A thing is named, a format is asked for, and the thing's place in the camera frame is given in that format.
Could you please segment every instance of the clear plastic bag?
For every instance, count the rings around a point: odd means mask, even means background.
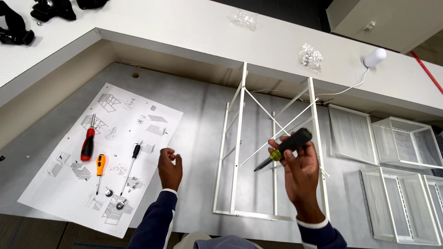
[[[256,22],[257,22],[257,13],[247,13],[243,10],[235,8],[232,10],[232,14],[230,16],[232,23],[241,24],[246,26],[252,31],[256,30]]]
[[[322,54],[315,50],[311,45],[304,43],[303,48],[299,53],[299,63],[312,71],[321,72],[320,62],[322,61]]]

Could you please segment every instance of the orange screwdriver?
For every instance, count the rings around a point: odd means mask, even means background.
[[[97,157],[97,189],[95,195],[98,195],[98,185],[100,185],[100,176],[103,174],[103,168],[105,167],[106,156],[103,154],[98,155]]]
[[[91,127],[86,132],[86,139],[85,142],[83,143],[82,154],[80,155],[80,160],[84,162],[91,160],[91,156],[94,151],[94,135],[95,135],[94,121],[95,121],[95,114],[92,115]]]

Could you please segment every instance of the white sleeve cuff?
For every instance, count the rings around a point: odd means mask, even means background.
[[[172,193],[174,193],[175,195],[177,195],[177,191],[175,191],[175,190],[173,190],[173,189],[170,189],[170,188],[164,188],[164,189],[162,189],[162,191],[169,191],[169,192],[172,192]]]
[[[314,224],[314,223],[306,223],[306,222],[303,222],[303,221],[300,221],[297,219],[297,223],[302,227],[306,227],[306,228],[310,228],[310,229],[320,229],[320,228],[325,227],[329,223],[329,220],[327,218],[325,218],[324,221]]]

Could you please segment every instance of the orange screwdriver handle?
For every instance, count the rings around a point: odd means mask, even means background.
[[[103,174],[103,168],[105,167],[106,156],[103,154],[98,155],[97,157],[97,175]]]
[[[89,128],[86,132],[86,139],[83,143],[82,154],[80,155],[80,160],[84,162],[91,160],[91,156],[94,151],[94,135],[95,130],[93,128]]]

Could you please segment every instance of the metal shelf frame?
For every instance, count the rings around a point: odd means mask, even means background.
[[[235,215],[235,216],[244,216],[244,217],[252,217],[252,218],[262,218],[262,219],[268,219],[268,220],[286,220],[286,221],[296,221],[296,217],[289,217],[289,216],[281,216],[278,215],[277,211],[277,173],[276,170],[279,166],[277,166],[276,162],[273,163],[272,166],[272,188],[273,188],[273,213],[272,214],[260,214],[260,213],[253,213],[253,212],[243,212],[235,209],[235,200],[236,200],[236,194],[237,194],[237,176],[238,176],[238,168],[240,168],[244,163],[246,163],[250,158],[252,158],[259,150],[261,150],[264,146],[266,146],[268,143],[266,141],[265,144],[263,144],[259,149],[257,149],[246,161],[243,163],[239,163],[239,156],[240,156],[240,144],[242,142],[241,140],[241,128],[242,128],[242,119],[243,119],[243,107],[244,107],[244,100],[245,100],[245,93],[247,93],[270,117],[272,121],[272,134],[273,137],[271,139],[275,139],[281,132],[284,132],[287,136],[289,136],[289,133],[287,130],[285,130],[292,122],[294,122],[302,113],[307,111],[308,109],[311,109],[311,117],[309,117],[307,120],[303,121],[299,125],[293,127],[292,129],[289,129],[289,131],[300,127],[308,122],[312,122],[313,124],[313,135],[314,135],[314,145],[317,149],[317,157],[319,160],[319,187],[320,187],[320,193],[321,193],[321,200],[322,200],[322,211],[324,215],[330,220],[330,214],[329,214],[329,204],[328,204],[328,196],[327,196],[327,190],[326,190],[326,175],[330,177],[325,171],[324,171],[324,164],[323,164],[323,152],[321,147],[321,140],[320,140],[320,132],[319,132],[319,122],[318,122],[318,116],[317,116],[317,107],[315,105],[315,102],[318,100],[318,98],[315,97],[314,93],[314,87],[313,87],[313,80],[312,77],[309,77],[306,79],[306,81],[303,83],[306,85],[306,87],[298,93],[292,100],[290,100],[277,114],[275,112],[272,112],[270,114],[258,101],[254,98],[254,96],[246,89],[246,76],[247,76],[247,63],[245,62],[243,64],[243,74],[242,74],[242,80],[234,94],[234,97],[231,102],[226,103],[226,109],[225,109],[225,118],[223,121],[223,130],[222,130],[222,137],[221,137],[221,144],[220,144],[220,153],[218,158],[218,165],[217,165],[217,177],[215,182],[215,191],[214,191],[214,202],[213,202],[213,210],[212,212],[214,214],[227,214],[227,215]],[[300,113],[298,114],[292,121],[290,121],[288,124],[286,124],[284,127],[282,127],[276,120],[275,117],[280,115],[286,108],[288,108],[292,103],[294,103],[298,98],[300,98],[303,94],[308,92],[310,104]],[[235,102],[236,98],[239,97],[239,110],[237,114],[235,115],[234,119],[231,121],[231,123],[228,125],[228,114],[231,111],[231,108],[233,106],[233,103]],[[235,143],[235,146],[231,148],[226,154],[225,153],[225,139],[226,134],[228,133],[229,129],[232,127],[235,120],[238,119],[238,129],[237,129],[237,140]],[[276,132],[276,125],[281,128],[280,131]],[[225,165],[223,166],[223,161],[227,158],[227,155],[235,151],[235,159],[234,159],[234,165]],[[233,167],[233,181],[232,181],[232,189],[231,189],[231,200],[230,200],[230,207],[229,211],[221,211],[217,210],[217,199],[218,199],[218,192],[220,188],[220,176],[222,167]]]

